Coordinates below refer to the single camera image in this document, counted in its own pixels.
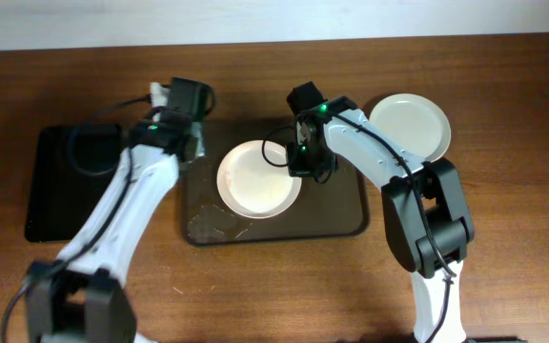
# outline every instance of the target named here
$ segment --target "tray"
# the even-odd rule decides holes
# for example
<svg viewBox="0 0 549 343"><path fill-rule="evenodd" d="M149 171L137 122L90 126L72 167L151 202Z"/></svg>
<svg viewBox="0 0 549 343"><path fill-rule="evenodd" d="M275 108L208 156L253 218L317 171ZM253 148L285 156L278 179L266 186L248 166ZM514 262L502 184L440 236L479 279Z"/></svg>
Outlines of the tray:
<svg viewBox="0 0 549 343"><path fill-rule="evenodd" d="M207 155L181 173L181 230L196 246L252 243L307 238L355 236L366 230L370 212L363 175L339 157L338 171L325 184L302 179L294 204L268 219L250 219L230 210L219 196L215 176L221 160L235 146L263 139L287 120L249 122L208 121L203 125ZM285 145L293 132L282 131L271 140Z"/></svg>

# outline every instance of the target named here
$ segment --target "wood grain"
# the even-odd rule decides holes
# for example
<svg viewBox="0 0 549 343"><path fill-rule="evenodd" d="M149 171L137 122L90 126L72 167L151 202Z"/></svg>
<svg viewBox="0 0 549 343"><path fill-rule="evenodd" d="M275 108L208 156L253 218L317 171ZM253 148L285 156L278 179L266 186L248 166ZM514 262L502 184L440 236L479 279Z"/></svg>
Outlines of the wood grain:
<svg viewBox="0 0 549 343"><path fill-rule="evenodd" d="M35 258L62 244L23 237L37 134L78 123L173 75L212 85L213 119L289 116L313 80L364 106L396 92L447 113L477 230L461 281L471 337L549 342L549 34L0 52L0 316ZM142 111L107 119L130 125ZM179 191L152 218L127 292L161 342L354 342L412 332L409 275L384 237L376 189L358 238L197 249L176 225ZM12 342L24 342L23 306Z"/></svg>

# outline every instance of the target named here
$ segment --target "white wall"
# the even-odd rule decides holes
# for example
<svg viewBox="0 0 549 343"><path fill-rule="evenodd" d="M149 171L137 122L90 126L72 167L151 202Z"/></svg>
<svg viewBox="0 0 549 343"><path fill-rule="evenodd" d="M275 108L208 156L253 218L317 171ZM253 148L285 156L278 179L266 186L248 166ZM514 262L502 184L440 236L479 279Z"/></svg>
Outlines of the white wall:
<svg viewBox="0 0 549 343"><path fill-rule="evenodd" d="M0 0L0 50L549 31L549 0Z"/></svg>

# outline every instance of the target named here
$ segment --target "brown tabletop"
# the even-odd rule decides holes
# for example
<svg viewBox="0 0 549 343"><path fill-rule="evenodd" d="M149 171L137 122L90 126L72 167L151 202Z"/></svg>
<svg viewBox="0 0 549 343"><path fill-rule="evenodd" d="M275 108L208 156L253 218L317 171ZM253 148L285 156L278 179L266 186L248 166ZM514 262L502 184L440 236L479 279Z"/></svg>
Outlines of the brown tabletop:
<svg viewBox="0 0 549 343"><path fill-rule="evenodd" d="M549 342L549 34L0 52L0 317L30 262L63 247L23 237L40 130L173 75L215 88L213 119L290 116L285 96L308 80L367 112L397 92L436 102L476 227L461 275L463 326L470 337ZM106 121L130 125L142 113ZM180 235L175 189L131 265L140 332L161 342L411 333L410 276L389 251L372 185L369 193L372 224L357 238L198 249ZM10 341L26 341L25 325L20 306Z"/></svg>

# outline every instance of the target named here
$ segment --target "round plate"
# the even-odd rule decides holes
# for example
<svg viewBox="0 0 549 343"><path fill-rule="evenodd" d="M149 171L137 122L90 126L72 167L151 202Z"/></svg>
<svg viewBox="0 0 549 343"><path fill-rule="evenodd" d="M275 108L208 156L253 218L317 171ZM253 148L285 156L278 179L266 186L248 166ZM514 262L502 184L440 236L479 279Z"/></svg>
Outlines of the round plate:
<svg viewBox="0 0 549 343"><path fill-rule="evenodd" d="M234 212L253 219L264 219L289 208L300 193L302 180L291 177L287 168L269 165L262 156L262 142L245 142L232 149L217 170L217 190ZM285 148L266 142L268 159L286 162Z"/></svg>
<svg viewBox="0 0 549 343"><path fill-rule="evenodd" d="M444 111L422 96L389 96L374 107L370 122L403 149L428 161L439 159L450 146L450 124Z"/></svg>

